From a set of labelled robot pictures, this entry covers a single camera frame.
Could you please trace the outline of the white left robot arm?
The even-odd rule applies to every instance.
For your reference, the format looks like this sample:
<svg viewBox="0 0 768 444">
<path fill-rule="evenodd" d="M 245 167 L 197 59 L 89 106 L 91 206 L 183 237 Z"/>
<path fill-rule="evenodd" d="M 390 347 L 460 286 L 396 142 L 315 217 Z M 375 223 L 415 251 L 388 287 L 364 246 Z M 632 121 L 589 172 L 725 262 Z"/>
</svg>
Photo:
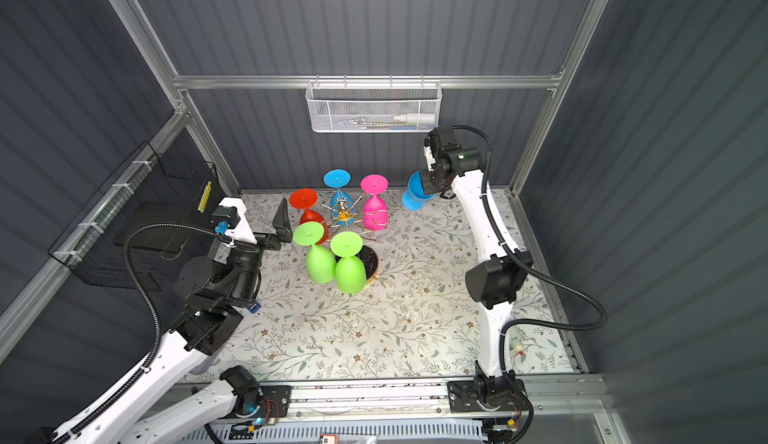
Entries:
<svg viewBox="0 0 768 444">
<path fill-rule="evenodd" d="M 242 310 L 254 309 L 264 253 L 280 250 L 293 237 L 286 199 L 280 201 L 272 225 L 271 233 L 253 233 L 243 200 L 226 197 L 208 226 L 162 221 L 131 232 L 123 244 L 123 259 L 152 316 L 154 342 L 140 362 L 83 411 L 57 428 L 36 429 L 27 442 L 175 443 L 229 415 L 250 427 L 278 418 L 279 409 L 241 365 L 223 371 L 218 379 L 180 402 L 154 415 L 147 413 L 183 375 L 219 353 L 242 322 Z M 131 255 L 134 240 L 154 228 L 211 236 L 229 250 L 223 263 L 202 256 L 184 265 L 178 282 L 189 293 L 182 313 L 169 328 L 162 326 Z"/>
</svg>

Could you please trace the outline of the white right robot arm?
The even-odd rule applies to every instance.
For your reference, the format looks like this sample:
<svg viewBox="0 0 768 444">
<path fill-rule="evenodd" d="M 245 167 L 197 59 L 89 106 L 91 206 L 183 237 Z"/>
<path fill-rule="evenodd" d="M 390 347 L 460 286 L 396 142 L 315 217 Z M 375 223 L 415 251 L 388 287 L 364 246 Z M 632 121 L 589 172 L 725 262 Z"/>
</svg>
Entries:
<svg viewBox="0 0 768 444">
<path fill-rule="evenodd" d="M 492 144 L 486 133 L 468 125 L 436 127 L 425 138 L 424 153 L 427 168 L 419 172 L 423 192 L 440 196 L 450 192 L 458 198 L 473 232 L 479 258 L 465 273 L 465 287 L 479 305 L 481 316 L 475 375 L 470 384 L 451 382 L 449 397 L 458 411 L 474 406 L 496 410 L 509 399 L 523 396 L 509 363 L 508 336 L 514 327 L 532 325 L 560 331 L 590 331 L 602 327 L 608 314 L 592 296 L 534 269 L 531 258 L 519 249 L 504 226 L 489 189 Z M 517 293 L 528 276 L 582 299 L 598 317 L 586 324 L 513 317 Z"/>
</svg>

